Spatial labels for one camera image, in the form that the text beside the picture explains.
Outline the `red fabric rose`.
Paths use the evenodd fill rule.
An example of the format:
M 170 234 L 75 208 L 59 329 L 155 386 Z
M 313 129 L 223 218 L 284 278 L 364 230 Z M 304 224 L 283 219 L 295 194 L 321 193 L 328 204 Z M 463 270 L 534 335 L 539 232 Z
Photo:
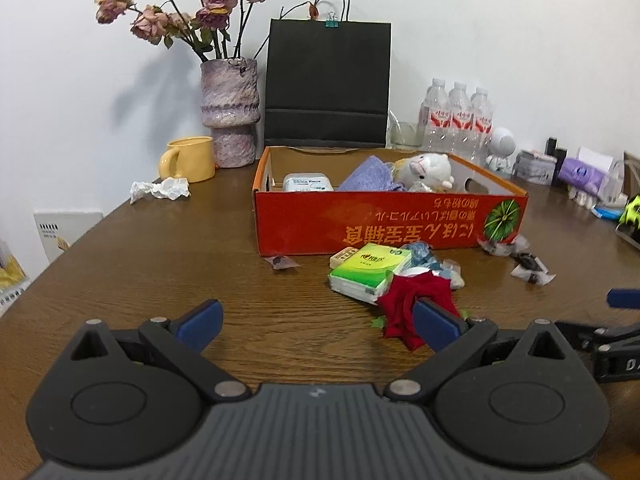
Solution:
M 385 338 L 397 338 L 410 351 L 416 351 L 426 344 L 416 326 L 427 328 L 431 321 L 441 321 L 438 314 L 431 313 L 431 318 L 418 324 L 414 320 L 414 310 L 420 301 L 434 304 L 453 318 L 461 320 L 454 300 L 452 300 L 450 281 L 446 278 L 425 272 L 415 276 L 395 275 L 390 287 L 375 301 L 382 315 L 385 326 L 382 329 Z

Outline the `blue snack packet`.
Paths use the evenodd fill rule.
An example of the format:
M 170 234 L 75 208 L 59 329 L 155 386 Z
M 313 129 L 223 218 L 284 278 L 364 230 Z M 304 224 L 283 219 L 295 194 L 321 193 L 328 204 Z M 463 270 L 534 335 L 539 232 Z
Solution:
M 420 242 L 405 244 L 402 248 L 411 252 L 411 262 L 407 269 L 400 272 L 401 276 L 412 278 L 420 274 L 431 273 L 438 278 L 448 280 L 452 290 L 462 289 L 465 286 L 460 266 L 454 260 L 437 258 L 429 244 L 420 240 Z

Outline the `small yellow soap bar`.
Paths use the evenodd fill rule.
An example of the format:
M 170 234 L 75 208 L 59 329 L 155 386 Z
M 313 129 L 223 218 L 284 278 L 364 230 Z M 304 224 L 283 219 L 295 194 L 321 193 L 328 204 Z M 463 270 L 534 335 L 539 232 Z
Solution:
M 336 269 L 341 264 L 345 263 L 353 255 L 356 255 L 358 248 L 345 247 L 330 258 L 329 266 L 331 269 Z

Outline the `white orange plush toy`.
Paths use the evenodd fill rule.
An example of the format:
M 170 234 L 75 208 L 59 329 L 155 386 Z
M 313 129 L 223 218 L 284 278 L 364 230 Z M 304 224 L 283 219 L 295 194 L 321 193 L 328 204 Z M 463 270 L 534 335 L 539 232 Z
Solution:
M 443 193 L 454 189 L 454 176 L 445 154 L 424 153 L 394 163 L 394 181 L 409 192 Z

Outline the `purple cloth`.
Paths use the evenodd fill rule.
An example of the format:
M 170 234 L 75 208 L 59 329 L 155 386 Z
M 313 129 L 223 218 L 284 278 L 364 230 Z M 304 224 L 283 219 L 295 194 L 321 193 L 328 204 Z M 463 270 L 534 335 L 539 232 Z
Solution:
M 337 189 L 341 192 L 395 192 L 405 191 L 406 187 L 394 179 L 390 164 L 370 156 Z

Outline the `white cotton swab box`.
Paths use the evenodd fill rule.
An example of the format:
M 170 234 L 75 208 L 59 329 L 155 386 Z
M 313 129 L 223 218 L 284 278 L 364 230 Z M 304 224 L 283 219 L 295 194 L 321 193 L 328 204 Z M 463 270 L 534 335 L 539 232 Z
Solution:
M 284 177 L 284 192 L 326 192 L 332 191 L 330 179 L 321 172 L 296 172 Z

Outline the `purple tissue pack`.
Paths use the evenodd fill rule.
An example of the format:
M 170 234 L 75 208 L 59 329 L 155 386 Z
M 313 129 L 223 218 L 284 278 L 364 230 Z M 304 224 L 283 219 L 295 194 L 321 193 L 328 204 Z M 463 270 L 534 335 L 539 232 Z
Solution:
M 576 158 L 566 158 L 558 173 L 558 178 L 571 188 L 577 188 L 591 196 L 597 196 L 606 174 Z

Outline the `crumpled tissue by mug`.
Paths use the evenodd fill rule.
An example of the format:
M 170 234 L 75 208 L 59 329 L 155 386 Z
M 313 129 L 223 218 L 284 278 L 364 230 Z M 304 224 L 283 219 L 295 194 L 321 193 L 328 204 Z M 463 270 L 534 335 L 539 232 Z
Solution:
M 134 204 L 147 198 L 178 200 L 188 198 L 191 193 L 186 178 L 166 178 L 160 182 L 134 182 L 129 191 L 129 203 Z

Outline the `grey tin box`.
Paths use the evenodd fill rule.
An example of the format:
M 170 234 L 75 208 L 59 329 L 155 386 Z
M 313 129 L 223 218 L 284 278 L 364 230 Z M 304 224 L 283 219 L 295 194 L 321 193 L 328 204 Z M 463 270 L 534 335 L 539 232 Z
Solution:
M 520 151 L 513 166 L 515 177 L 544 186 L 552 185 L 556 158 L 536 151 Z

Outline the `white robot figurine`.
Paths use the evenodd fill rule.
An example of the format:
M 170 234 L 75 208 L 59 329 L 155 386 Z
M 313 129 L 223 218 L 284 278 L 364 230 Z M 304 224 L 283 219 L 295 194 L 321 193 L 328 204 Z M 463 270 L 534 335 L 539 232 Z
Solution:
M 488 142 L 487 168 L 496 174 L 512 174 L 512 155 L 516 150 L 513 133 L 504 127 L 492 130 Z

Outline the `water bottle middle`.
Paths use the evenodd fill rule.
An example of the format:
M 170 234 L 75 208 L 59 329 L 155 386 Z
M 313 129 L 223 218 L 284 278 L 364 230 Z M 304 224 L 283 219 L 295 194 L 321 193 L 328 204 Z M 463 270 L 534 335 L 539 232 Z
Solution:
M 469 153 L 469 134 L 472 129 L 472 107 L 466 92 L 466 84 L 456 81 L 449 91 L 448 105 L 450 111 L 450 129 L 454 137 L 452 151 L 465 157 Z

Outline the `water bottle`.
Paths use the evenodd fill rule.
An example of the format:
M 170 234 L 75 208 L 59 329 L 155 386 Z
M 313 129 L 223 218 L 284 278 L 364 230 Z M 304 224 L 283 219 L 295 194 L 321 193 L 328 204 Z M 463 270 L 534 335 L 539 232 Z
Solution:
M 423 133 L 423 148 L 428 152 L 446 152 L 450 109 L 446 81 L 433 78 L 420 107 L 418 128 Z
M 484 166 L 488 156 L 488 143 L 492 130 L 492 118 L 494 107 L 488 98 L 488 91 L 477 87 L 471 99 L 472 105 L 472 130 L 475 134 L 475 148 L 472 161 L 477 166 Z
M 456 81 L 449 91 L 448 105 L 450 111 L 450 129 L 454 137 L 452 151 L 465 157 L 469 153 L 469 134 L 472 129 L 472 107 L 466 92 L 466 84 Z

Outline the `water bottle right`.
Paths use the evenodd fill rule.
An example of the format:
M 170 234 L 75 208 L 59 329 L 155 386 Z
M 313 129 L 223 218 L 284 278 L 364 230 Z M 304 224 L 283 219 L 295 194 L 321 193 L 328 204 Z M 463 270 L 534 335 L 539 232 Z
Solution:
M 488 98 L 488 91 L 477 87 L 471 99 L 472 105 L 472 130 L 475 134 L 475 148 L 472 161 L 477 166 L 484 166 L 488 156 L 488 143 L 492 130 L 492 118 L 494 107 Z

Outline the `water bottle left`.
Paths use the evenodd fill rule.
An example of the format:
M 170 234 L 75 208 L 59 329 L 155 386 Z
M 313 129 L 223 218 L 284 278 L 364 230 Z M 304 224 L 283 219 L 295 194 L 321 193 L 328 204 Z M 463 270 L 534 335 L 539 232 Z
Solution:
M 446 81 L 433 78 L 420 107 L 418 128 L 423 133 L 423 148 L 428 152 L 446 152 L 450 109 Z

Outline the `black paper bag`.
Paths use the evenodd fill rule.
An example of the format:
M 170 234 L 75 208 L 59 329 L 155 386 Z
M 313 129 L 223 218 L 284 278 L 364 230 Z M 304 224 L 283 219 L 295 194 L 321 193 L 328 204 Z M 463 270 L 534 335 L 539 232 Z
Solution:
M 288 12 L 266 42 L 264 144 L 382 148 L 386 144 L 392 25 L 354 22 L 352 0 L 312 0 Z M 326 20 L 340 22 L 326 28 Z

